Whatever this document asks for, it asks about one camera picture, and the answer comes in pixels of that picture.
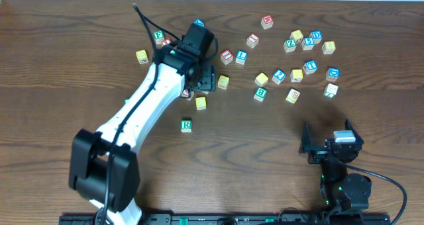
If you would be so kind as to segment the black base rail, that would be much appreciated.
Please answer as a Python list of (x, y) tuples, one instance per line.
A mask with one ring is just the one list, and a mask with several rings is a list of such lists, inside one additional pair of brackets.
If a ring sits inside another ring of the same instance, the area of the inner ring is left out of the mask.
[[(189, 214), (147, 214), (139, 222), (142, 225), (253, 225), (253, 224), (324, 224), (325, 221), (316, 215), (300, 215), (288, 212), (282, 215), (189, 215)], [(330, 224), (364, 224), (389, 225), (387, 215), (333, 215)]]

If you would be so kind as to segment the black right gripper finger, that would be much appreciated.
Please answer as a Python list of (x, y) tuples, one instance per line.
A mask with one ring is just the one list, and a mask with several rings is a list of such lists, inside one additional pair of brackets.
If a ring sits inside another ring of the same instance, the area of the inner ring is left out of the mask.
[(304, 123), (298, 152), (300, 154), (306, 154), (310, 151), (310, 147), (311, 147), (311, 136), (309, 133), (308, 125)]
[(358, 133), (356, 132), (356, 130), (353, 128), (353, 126), (352, 126), (352, 124), (350, 123), (349, 119), (346, 119), (346, 120), (345, 120), (344, 127), (345, 127), (345, 130), (350, 130), (350, 131), (353, 133), (354, 137), (355, 137), (357, 140), (360, 140), (360, 139), (361, 139), (361, 137), (359, 136), (359, 134), (358, 134)]

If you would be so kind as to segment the yellow O block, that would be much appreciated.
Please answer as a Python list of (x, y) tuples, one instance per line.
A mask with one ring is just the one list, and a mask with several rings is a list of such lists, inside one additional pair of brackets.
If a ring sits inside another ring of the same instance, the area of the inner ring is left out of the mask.
[(207, 108), (207, 101), (205, 97), (197, 97), (195, 99), (195, 104), (198, 111), (205, 110)]

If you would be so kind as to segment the yellow S block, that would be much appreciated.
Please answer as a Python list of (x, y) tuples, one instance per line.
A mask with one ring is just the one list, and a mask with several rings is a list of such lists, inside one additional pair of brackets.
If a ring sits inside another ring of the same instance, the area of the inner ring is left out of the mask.
[(265, 86), (265, 84), (267, 84), (268, 80), (269, 80), (268, 76), (265, 73), (261, 72), (256, 76), (254, 82), (255, 84), (257, 84), (257, 86), (263, 87)]

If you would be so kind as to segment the blue D block right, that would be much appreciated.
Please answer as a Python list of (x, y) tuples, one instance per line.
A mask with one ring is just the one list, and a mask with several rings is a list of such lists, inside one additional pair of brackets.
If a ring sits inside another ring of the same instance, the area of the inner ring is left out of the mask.
[(326, 72), (326, 80), (335, 82), (340, 77), (339, 68), (330, 67)]

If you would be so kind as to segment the blue D block upper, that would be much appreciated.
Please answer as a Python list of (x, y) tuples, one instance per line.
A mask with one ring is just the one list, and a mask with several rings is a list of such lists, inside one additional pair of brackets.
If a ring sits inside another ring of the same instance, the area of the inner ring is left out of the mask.
[(313, 39), (314, 44), (320, 43), (320, 41), (323, 39), (323, 35), (320, 30), (311, 31), (309, 36)]

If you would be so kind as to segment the green Z block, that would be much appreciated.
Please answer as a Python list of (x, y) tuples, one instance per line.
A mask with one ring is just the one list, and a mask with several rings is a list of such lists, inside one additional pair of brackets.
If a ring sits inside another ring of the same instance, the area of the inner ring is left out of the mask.
[(284, 42), (284, 51), (286, 53), (295, 51), (297, 44), (294, 39), (288, 39)]

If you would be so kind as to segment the yellow block upper right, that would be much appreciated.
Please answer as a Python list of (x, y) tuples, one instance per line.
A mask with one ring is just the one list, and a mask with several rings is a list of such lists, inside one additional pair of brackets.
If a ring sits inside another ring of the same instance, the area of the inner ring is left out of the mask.
[(296, 44), (299, 44), (303, 40), (303, 34), (300, 30), (295, 30), (290, 34), (290, 39), (294, 40)]

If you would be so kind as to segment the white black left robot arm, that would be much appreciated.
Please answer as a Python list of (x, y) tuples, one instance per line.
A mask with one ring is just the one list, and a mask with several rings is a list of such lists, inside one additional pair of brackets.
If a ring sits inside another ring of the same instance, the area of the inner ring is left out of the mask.
[(182, 39), (154, 53), (154, 62), (124, 106), (95, 132), (80, 130), (73, 142), (69, 186), (98, 210), (91, 224), (138, 224), (140, 183), (137, 157), (164, 110), (188, 91), (214, 91), (216, 68), (207, 55), (216, 36), (191, 24)]

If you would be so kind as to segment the blue 2 block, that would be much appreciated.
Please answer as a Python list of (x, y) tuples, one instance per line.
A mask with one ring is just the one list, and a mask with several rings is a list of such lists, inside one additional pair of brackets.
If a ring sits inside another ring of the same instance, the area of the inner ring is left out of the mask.
[(286, 78), (286, 73), (281, 69), (277, 69), (272, 76), (272, 81), (279, 85)]

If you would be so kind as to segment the red X block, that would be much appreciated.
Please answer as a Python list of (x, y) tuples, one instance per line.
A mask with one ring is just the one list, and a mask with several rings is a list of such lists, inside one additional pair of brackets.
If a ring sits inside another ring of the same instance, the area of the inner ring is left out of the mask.
[(165, 45), (168, 45), (168, 44), (170, 44), (172, 41), (169, 39), (169, 38), (167, 38), (167, 39), (165, 39), (164, 41), (162, 41), (161, 42), (161, 46), (165, 46)]

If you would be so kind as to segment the green 7 block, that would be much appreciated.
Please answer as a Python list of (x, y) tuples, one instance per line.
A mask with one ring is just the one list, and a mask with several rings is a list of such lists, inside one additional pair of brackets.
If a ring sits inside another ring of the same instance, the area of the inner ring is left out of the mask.
[(337, 85), (328, 83), (323, 95), (328, 98), (333, 98), (337, 94), (338, 88)]

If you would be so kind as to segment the blue 5 block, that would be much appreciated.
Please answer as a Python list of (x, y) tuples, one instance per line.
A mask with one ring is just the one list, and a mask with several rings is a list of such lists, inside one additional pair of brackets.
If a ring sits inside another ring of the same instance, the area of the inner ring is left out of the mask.
[(303, 51), (312, 50), (315, 43), (312, 37), (305, 37), (301, 42), (301, 47)]

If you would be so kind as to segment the green R block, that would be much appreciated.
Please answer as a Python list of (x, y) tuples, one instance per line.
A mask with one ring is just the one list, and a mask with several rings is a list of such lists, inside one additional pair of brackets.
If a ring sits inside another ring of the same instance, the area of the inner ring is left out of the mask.
[(181, 132), (192, 132), (192, 121), (191, 120), (182, 120), (180, 124)]

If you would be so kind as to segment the green B block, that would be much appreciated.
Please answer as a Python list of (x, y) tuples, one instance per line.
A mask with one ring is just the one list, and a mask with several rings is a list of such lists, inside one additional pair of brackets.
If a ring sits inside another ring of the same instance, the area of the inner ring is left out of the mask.
[(254, 99), (262, 102), (265, 99), (267, 93), (268, 93), (267, 89), (265, 89), (263, 87), (259, 87), (254, 94)]

